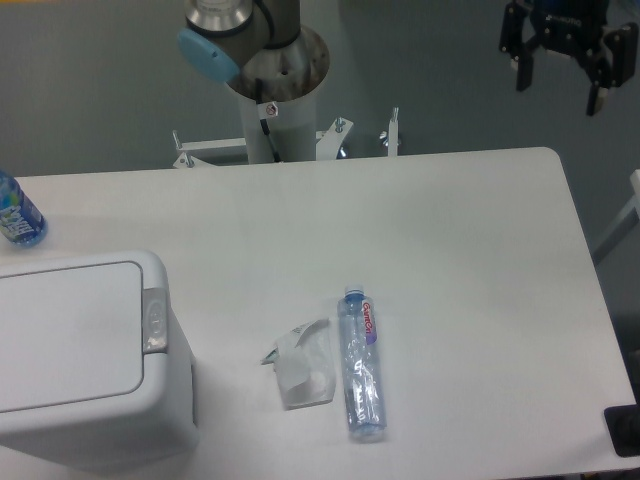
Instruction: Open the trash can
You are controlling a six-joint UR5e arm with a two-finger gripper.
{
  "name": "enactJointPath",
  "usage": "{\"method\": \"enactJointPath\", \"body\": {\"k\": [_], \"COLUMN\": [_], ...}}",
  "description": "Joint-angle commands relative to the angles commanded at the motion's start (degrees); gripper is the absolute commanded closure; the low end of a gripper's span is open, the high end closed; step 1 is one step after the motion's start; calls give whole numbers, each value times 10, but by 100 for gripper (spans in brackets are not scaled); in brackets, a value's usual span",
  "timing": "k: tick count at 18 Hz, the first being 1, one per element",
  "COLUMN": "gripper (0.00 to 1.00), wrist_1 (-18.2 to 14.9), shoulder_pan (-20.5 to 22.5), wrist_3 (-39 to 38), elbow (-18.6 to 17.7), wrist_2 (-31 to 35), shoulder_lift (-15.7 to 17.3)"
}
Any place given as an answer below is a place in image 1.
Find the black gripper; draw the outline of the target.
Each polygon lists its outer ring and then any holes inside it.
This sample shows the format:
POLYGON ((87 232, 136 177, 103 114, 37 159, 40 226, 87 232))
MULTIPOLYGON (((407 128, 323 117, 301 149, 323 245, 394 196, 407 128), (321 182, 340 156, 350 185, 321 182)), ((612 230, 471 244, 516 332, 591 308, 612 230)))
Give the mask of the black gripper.
POLYGON ((596 115, 608 92, 621 87, 636 71, 639 25, 607 25, 609 1, 509 1, 504 9, 499 50, 508 53, 516 67, 516 90, 532 84, 533 53, 543 48, 574 58, 591 86, 586 115, 596 115), (525 19, 534 35, 525 42, 525 19))

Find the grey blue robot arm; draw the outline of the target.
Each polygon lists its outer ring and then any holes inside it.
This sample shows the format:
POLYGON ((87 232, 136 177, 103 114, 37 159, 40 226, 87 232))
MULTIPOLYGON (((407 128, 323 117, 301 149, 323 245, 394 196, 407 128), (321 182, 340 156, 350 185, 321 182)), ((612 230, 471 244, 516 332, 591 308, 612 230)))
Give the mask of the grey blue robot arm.
MULTIPOLYGON (((533 81, 539 49, 577 62, 590 81, 586 113, 593 116, 607 91, 636 71, 639 25, 614 28, 606 1, 510 1, 499 49, 514 66, 516 88, 533 81)), ((183 58, 201 75, 261 104, 297 100, 326 78, 324 40, 302 25, 297 1, 187 1, 177 36, 183 58)))

